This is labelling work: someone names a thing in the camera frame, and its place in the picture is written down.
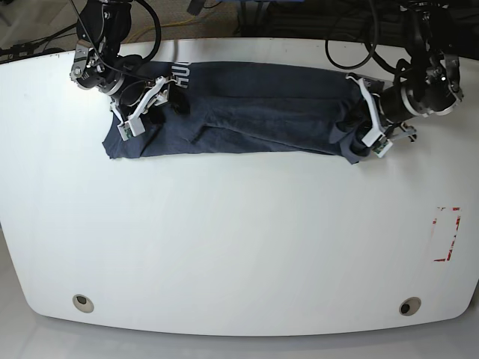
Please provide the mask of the dark blue T-shirt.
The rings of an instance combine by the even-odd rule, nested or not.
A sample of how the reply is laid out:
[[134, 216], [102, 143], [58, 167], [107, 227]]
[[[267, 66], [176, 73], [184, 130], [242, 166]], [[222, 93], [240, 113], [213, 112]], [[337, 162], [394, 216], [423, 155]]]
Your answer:
[[171, 101], [143, 134], [124, 141], [117, 120], [103, 146], [111, 159], [203, 153], [307, 152], [355, 164], [370, 155], [358, 85], [345, 73], [245, 62], [177, 68]]

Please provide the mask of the black tripod bar on floor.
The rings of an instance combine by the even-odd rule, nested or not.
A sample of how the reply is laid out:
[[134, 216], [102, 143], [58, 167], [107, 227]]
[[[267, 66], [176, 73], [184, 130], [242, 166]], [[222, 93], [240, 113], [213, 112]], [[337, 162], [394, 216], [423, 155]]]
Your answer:
[[30, 40], [24, 43], [17, 43], [10, 48], [1, 49], [1, 63], [8, 63], [11, 61], [18, 61], [23, 58], [29, 58], [35, 56], [37, 49], [43, 45], [49, 45], [53, 40], [57, 40], [62, 37], [71, 36], [70, 31], [76, 30], [76, 24], [68, 25], [66, 28], [62, 28], [60, 31], [50, 34], [46, 37], [41, 37], [36, 40]]

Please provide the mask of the red tape rectangle marking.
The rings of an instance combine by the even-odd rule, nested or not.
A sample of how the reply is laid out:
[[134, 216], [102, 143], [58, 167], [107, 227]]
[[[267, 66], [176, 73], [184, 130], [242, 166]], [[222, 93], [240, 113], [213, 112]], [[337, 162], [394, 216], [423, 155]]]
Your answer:
[[440, 206], [436, 209], [430, 240], [430, 257], [434, 263], [445, 263], [451, 260], [461, 216], [460, 207]]

